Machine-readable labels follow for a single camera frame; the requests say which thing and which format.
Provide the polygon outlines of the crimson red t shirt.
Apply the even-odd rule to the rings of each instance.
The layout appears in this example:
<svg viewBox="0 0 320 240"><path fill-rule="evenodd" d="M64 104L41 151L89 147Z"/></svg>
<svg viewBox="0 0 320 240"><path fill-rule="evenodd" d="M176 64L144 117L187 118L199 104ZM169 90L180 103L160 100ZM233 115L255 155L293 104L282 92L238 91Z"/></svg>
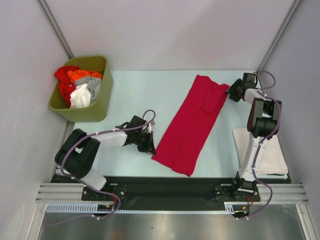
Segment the crimson red t shirt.
<svg viewBox="0 0 320 240"><path fill-rule="evenodd" d="M190 177L226 102L229 88L208 76L197 75L151 159Z"/></svg>

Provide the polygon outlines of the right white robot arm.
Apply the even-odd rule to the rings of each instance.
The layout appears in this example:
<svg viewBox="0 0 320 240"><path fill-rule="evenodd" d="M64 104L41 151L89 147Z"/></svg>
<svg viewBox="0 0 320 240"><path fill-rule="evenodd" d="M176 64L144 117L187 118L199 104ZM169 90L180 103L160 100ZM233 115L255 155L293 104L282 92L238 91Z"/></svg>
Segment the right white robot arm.
<svg viewBox="0 0 320 240"><path fill-rule="evenodd" d="M251 104L246 126L248 147L244 161L226 192L236 201L244 201L259 193L257 184L262 182L258 179L258 169L267 145L280 128L282 102L258 88L258 80L257 72L245 72L227 91L232 101L243 100Z"/></svg>

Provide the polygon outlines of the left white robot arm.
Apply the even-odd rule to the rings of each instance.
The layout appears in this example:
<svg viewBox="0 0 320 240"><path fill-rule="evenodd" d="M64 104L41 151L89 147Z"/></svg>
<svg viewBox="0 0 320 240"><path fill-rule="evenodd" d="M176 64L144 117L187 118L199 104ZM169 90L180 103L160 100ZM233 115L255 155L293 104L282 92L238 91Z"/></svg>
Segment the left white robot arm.
<svg viewBox="0 0 320 240"><path fill-rule="evenodd" d="M93 188L93 194L100 200L110 196L111 188L107 179L93 168L100 148L124 147L136 145L141 153L155 155L152 126L154 120L145 120L134 115L130 121L116 126L112 130L96 132L93 135L81 129L75 129L55 155L54 161L63 167L63 172L85 185Z"/></svg>

